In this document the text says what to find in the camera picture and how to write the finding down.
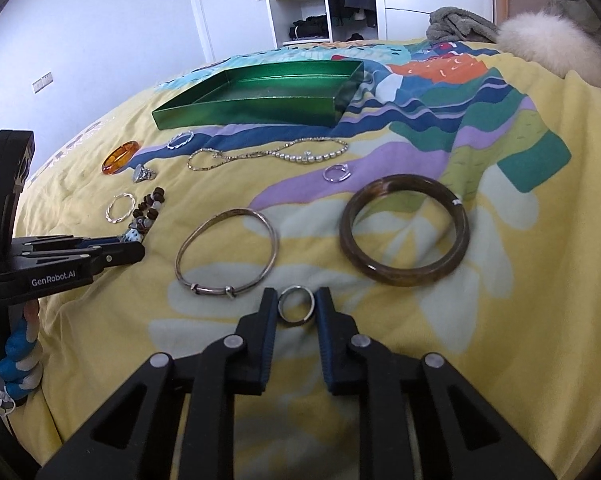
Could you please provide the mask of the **left hand blue glove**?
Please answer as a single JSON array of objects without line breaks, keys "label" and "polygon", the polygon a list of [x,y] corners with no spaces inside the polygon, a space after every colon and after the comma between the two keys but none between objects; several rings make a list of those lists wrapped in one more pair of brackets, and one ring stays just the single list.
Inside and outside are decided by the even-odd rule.
[{"label": "left hand blue glove", "polygon": [[9,410],[38,388],[42,377],[38,333],[39,301],[30,300],[23,305],[0,359],[0,408]]}]

